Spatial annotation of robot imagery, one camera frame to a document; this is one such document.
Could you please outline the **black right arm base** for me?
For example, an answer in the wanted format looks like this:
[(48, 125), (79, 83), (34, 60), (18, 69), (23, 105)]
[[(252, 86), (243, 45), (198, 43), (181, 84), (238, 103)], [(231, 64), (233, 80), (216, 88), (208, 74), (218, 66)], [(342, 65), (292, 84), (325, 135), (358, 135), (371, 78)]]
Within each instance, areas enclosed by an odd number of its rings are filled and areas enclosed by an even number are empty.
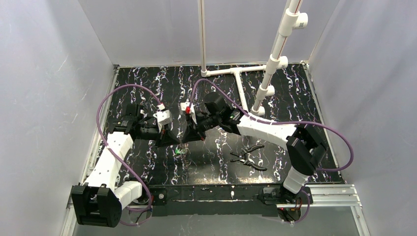
[(267, 206), (286, 205), (278, 207), (278, 216), (285, 223), (297, 223), (303, 220), (311, 205), (314, 203), (310, 188), (303, 188), (298, 193), (292, 193), (283, 186), (264, 187), (256, 197)]

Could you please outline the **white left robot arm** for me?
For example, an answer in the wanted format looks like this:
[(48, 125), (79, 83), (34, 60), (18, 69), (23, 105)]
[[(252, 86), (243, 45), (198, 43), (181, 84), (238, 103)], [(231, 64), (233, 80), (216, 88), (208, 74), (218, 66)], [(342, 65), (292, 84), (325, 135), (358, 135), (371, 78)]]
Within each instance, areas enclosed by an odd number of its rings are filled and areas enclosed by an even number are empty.
[(179, 139), (169, 129), (171, 112), (163, 104), (152, 117), (156, 125), (148, 124), (143, 106), (130, 104), (125, 114), (108, 129), (108, 146), (102, 151), (93, 171), (71, 189), (77, 222), (80, 225), (115, 227), (123, 209), (141, 197), (143, 185), (138, 180), (116, 187), (122, 162), (135, 140), (152, 140), (157, 147), (178, 145)]

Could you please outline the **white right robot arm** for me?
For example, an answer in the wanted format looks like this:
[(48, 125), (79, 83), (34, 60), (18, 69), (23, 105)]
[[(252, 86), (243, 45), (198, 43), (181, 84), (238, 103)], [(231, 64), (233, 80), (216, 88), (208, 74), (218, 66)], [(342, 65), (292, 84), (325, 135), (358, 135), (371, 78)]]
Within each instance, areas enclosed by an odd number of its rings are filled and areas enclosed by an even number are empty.
[(327, 153), (326, 141), (311, 124), (275, 124), (273, 120), (256, 117), (243, 109), (229, 106), (215, 92), (204, 97), (204, 105), (206, 112), (196, 112), (190, 102), (180, 104), (187, 121), (182, 142), (204, 140), (206, 131), (221, 127), (228, 133), (276, 144), (284, 148), (290, 157), (291, 168), (283, 182), (286, 192), (297, 194), (309, 177), (314, 175)]

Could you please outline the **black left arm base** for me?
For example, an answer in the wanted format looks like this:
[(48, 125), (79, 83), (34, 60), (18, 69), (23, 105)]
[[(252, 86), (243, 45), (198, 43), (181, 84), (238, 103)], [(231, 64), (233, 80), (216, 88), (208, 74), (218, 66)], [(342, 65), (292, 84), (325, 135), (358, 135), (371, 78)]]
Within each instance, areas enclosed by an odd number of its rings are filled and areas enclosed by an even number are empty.
[[(152, 206), (163, 206), (168, 201), (168, 190), (164, 187), (151, 187), (149, 189), (152, 195)], [(149, 198), (142, 188), (142, 194), (139, 198), (134, 199), (129, 206), (147, 206)]]

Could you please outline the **aluminium front rail frame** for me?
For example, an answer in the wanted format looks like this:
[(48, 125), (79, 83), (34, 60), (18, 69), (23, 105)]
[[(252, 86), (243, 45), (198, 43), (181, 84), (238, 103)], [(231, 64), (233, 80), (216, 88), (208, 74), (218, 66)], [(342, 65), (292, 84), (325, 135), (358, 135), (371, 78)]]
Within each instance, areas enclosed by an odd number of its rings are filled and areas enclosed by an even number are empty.
[(193, 192), (174, 194), (165, 205), (155, 206), (140, 226), (119, 224), (114, 228), (85, 226), (67, 214), (63, 236), (367, 236), (370, 234), (355, 187), (347, 184), (309, 186), (312, 203), (302, 203), (302, 216), (294, 224), (278, 217), (289, 205), (267, 206), (244, 200), (248, 186), (211, 186), (212, 196), (225, 193), (236, 200), (198, 201)]

